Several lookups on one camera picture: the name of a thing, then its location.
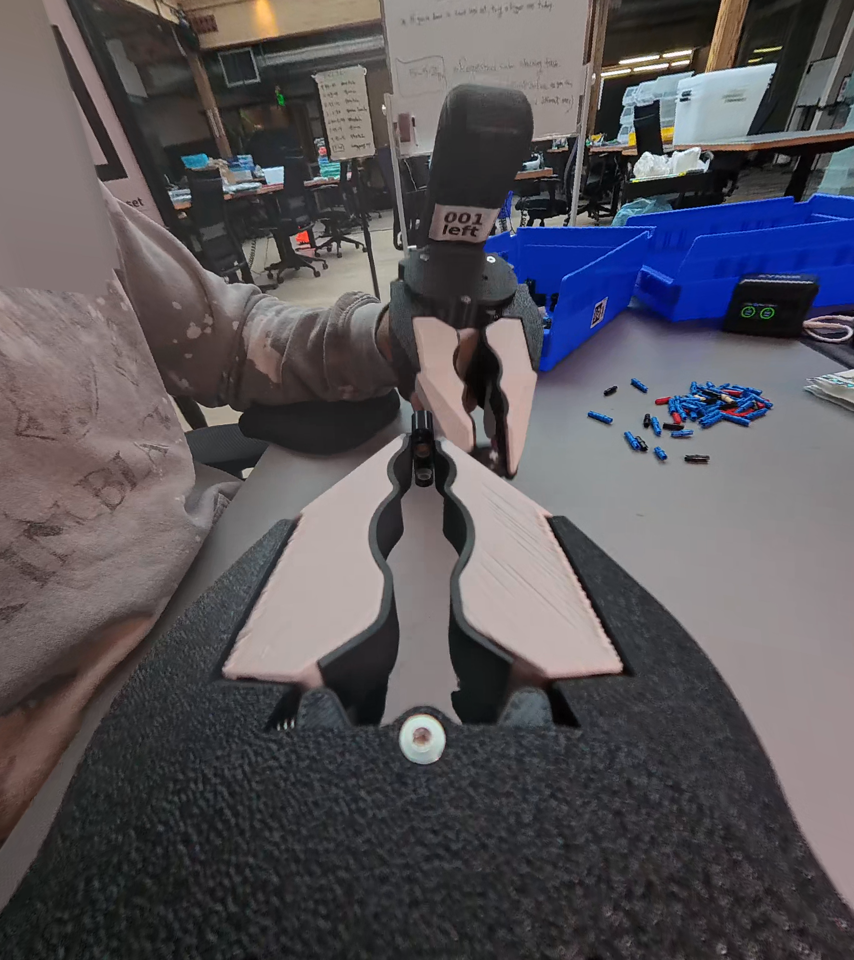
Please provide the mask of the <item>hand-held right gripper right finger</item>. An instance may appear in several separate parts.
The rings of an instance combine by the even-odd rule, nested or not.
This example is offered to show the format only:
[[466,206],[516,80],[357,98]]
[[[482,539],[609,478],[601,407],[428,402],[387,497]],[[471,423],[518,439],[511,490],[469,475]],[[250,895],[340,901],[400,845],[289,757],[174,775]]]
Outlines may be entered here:
[[552,515],[450,440],[438,444],[445,535],[457,549],[455,621],[522,676],[553,682],[624,672]]

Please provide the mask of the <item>white storage boxes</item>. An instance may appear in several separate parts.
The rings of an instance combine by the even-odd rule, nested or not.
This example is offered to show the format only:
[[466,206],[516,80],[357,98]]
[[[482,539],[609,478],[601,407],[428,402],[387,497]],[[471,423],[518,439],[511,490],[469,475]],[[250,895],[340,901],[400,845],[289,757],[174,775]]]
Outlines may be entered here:
[[774,63],[712,71],[677,85],[673,148],[707,147],[747,136]]

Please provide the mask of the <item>person's left forearm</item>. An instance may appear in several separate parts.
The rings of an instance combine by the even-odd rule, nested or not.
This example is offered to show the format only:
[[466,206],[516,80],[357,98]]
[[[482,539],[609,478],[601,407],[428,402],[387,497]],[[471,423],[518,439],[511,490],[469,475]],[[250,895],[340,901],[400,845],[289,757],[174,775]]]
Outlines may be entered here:
[[370,294],[301,307],[201,267],[170,232],[105,187],[118,280],[168,392],[201,406],[359,402],[398,385]]

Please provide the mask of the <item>white plastic bag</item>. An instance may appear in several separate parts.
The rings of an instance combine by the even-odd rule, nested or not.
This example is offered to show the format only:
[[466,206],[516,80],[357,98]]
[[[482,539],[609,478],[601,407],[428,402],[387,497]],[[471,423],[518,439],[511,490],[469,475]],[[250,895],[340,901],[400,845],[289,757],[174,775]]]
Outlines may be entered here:
[[713,155],[697,147],[675,150],[672,153],[644,151],[633,165],[631,180],[649,182],[703,173],[709,170]]

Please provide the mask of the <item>teal plastic bag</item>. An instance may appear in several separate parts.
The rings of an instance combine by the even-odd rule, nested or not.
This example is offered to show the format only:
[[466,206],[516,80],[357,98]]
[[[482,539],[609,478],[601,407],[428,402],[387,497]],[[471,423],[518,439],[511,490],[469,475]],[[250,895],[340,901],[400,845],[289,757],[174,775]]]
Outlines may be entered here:
[[619,208],[611,225],[615,228],[624,227],[632,218],[672,211],[673,205],[671,199],[666,196],[636,198],[635,200],[633,199],[624,203]]

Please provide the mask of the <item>paper flip chart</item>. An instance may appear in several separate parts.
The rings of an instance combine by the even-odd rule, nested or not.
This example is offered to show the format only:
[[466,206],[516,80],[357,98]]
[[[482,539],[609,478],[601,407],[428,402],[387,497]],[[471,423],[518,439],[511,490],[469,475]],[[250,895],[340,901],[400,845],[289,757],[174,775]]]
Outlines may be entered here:
[[332,162],[360,161],[376,155],[366,73],[358,64],[313,75]]

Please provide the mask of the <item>person's grey sweatshirt torso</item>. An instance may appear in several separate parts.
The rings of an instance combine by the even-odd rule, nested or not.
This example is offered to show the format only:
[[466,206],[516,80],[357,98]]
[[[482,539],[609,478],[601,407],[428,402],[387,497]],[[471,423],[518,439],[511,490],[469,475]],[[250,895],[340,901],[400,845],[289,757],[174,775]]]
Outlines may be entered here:
[[237,484],[197,481],[145,339],[173,274],[99,294],[0,287],[0,842],[143,642]]

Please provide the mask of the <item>wooden office table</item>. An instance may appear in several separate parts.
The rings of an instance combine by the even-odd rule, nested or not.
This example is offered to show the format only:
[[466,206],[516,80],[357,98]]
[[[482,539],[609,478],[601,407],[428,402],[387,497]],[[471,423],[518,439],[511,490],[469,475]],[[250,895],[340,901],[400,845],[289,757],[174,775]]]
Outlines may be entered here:
[[795,159],[783,195],[799,202],[815,161],[821,155],[830,155],[854,146],[854,127],[822,130],[790,130],[723,139],[701,141],[697,148],[710,153],[708,169],[700,174],[684,174],[680,185],[674,186],[667,177],[647,180],[656,196],[675,196],[678,210],[705,207],[723,203],[736,187],[740,170],[750,157],[760,159],[781,155]]

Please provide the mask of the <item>blue plastic bin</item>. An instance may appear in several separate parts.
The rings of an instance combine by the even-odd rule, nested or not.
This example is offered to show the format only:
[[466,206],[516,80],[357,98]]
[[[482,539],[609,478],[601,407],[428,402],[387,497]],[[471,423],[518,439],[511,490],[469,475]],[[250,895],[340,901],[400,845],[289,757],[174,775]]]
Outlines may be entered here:
[[730,234],[854,220],[854,196],[816,193],[806,200],[791,197],[724,202],[710,206],[635,215],[626,225],[657,234]]
[[649,248],[635,296],[668,321],[719,321],[741,278],[763,273],[814,277],[817,308],[854,306],[854,219],[699,235],[664,256]]

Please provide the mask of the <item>black office chair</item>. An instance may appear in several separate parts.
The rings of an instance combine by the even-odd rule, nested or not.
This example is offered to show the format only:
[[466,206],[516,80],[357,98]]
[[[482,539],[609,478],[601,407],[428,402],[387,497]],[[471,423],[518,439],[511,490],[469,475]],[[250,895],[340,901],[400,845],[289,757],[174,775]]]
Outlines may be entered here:
[[219,170],[188,169],[186,180],[191,192],[189,219],[207,269],[228,282],[254,282],[247,257],[231,226]]
[[348,244],[366,254],[367,244],[352,235],[361,229],[363,222],[359,202],[350,185],[347,161],[340,162],[335,185],[328,184],[317,190],[316,201],[324,235],[317,239],[315,251],[319,255],[331,252],[341,258],[342,247]]
[[[519,225],[544,226],[548,220],[570,221],[577,160],[571,149],[546,150],[536,170],[517,175],[513,209]],[[615,215],[615,194],[619,186],[617,162],[609,155],[589,153],[582,164],[577,214],[586,214],[596,223]]]
[[313,193],[307,186],[310,170],[305,158],[300,154],[290,154],[284,161],[284,181],[282,190],[271,201],[270,232],[277,248],[278,260],[271,263],[267,272],[277,285],[284,282],[289,273],[308,269],[315,278],[320,277],[320,264],[323,270],[328,263],[316,252],[301,254],[294,241],[301,232],[311,233],[317,213]]

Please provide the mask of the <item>pile of small toy pins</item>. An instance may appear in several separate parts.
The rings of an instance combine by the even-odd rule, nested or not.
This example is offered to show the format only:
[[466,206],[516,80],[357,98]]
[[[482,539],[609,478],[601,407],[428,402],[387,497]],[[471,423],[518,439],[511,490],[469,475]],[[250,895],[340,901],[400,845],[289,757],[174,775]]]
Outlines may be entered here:
[[649,401],[649,408],[635,429],[622,430],[623,443],[631,452],[649,455],[662,465],[672,458],[667,441],[691,441],[721,424],[749,428],[774,408],[762,390],[740,383],[692,380],[685,391],[656,397],[637,378],[629,385]]

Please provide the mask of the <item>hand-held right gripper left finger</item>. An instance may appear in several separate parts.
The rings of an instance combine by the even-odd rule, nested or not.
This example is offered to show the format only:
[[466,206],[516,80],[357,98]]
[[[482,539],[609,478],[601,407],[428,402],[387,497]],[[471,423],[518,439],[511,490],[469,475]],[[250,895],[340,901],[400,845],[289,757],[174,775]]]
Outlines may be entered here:
[[222,667],[231,681],[379,688],[398,626],[386,559],[404,530],[399,436],[300,511]]

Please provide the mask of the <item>black device with green display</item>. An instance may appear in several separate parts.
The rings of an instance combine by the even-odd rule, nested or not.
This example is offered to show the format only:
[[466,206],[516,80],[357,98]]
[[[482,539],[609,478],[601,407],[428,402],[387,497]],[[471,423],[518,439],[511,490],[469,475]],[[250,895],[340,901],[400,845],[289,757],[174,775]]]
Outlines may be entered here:
[[811,273],[744,275],[733,289],[721,331],[797,339],[818,291],[818,277]]

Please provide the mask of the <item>black toy connector assembly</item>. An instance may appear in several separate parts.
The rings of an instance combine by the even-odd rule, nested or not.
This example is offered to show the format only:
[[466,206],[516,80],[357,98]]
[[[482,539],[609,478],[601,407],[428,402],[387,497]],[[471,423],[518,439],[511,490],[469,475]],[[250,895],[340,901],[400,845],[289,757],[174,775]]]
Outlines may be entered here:
[[416,410],[412,414],[409,451],[411,455],[412,479],[416,486],[428,488],[434,485],[433,414],[427,410]]

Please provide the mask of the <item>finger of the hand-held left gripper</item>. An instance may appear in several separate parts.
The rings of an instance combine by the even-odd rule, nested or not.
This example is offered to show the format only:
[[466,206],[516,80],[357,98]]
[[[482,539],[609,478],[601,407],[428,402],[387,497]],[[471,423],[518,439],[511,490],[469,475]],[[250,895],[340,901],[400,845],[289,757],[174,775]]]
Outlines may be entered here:
[[515,477],[525,448],[535,394],[537,363],[531,362],[519,318],[499,318],[485,329],[491,373],[485,426],[497,453],[497,468]]
[[457,371],[459,332],[442,319],[415,317],[412,330],[419,371],[414,387],[433,414],[435,429],[460,450],[473,450],[476,426],[465,406],[466,385]]

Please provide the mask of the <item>blue bin with square tag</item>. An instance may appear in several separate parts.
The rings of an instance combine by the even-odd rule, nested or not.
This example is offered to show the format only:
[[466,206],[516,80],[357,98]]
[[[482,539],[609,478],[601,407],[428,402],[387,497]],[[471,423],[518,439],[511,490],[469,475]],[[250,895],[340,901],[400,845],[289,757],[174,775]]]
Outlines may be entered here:
[[651,237],[642,226],[524,226],[487,240],[544,308],[542,373],[625,310]]

